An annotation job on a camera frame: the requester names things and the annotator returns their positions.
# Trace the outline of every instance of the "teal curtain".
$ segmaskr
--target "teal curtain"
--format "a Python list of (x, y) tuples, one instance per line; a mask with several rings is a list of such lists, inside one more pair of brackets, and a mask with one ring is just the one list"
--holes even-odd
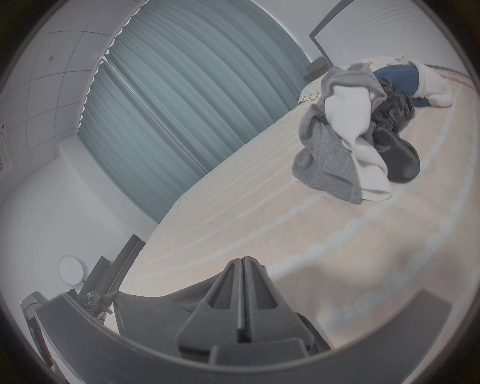
[(105, 55), (79, 137), (152, 219), (293, 109), (310, 62), (250, 0), (150, 0)]

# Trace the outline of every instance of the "white fleece garment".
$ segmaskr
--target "white fleece garment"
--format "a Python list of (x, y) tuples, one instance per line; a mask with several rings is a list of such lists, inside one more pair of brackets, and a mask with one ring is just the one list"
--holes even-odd
[(437, 72), (415, 59), (410, 60), (408, 64), (419, 70), (419, 87), (413, 97), (426, 97), (434, 107), (452, 105), (452, 90)]
[(367, 88), (335, 85), (333, 95), (325, 100), (325, 115), (351, 152), (362, 199), (381, 201), (392, 195), (387, 166), (375, 148), (360, 137), (370, 125), (371, 107)]

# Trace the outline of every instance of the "bed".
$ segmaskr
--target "bed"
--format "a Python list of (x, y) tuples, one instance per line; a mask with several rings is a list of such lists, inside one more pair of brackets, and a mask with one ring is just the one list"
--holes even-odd
[[(449, 108), (417, 108), (401, 136), (421, 171), (383, 202), (351, 204), (292, 181), (302, 149), (299, 104), (173, 205), (120, 291), (162, 296), (249, 255), (293, 310), (335, 348), (385, 322), (421, 288), (453, 304), (441, 346), (480, 280), (479, 98), (471, 81), (437, 70)], [(105, 325), (115, 329), (110, 315)]]

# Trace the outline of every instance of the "black shiny fabric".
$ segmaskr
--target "black shiny fabric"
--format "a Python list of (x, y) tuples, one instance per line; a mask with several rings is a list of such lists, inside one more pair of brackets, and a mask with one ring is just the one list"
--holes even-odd
[(415, 109), (412, 98), (395, 92), (390, 81), (381, 79), (380, 84), (387, 94), (387, 100), (371, 115), (374, 123), (369, 130), (371, 140), (387, 165), (388, 179), (395, 183), (406, 183), (420, 172), (420, 158), (415, 148), (400, 138), (398, 132), (412, 119)]

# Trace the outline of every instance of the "pillow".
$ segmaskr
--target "pillow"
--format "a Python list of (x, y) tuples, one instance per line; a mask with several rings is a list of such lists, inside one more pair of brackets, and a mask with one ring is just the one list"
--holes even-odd
[[(377, 69), (387, 67), (389, 65), (405, 64), (403, 56), (372, 56), (362, 60), (358, 60), (356, 61), (356, 63), (367, 63), (372, 72), (375, 72)], [(346, 71), (348, 68), (350, 68), (350, 64), (341, 65), (340, 68)], [(305, 86), (305, 88), (300, 94), (298, 104), (301, 104), (304, 101), (320, 98), (320, 95), (322, 94), (320, 85), (324, 76), (325, 74)]]

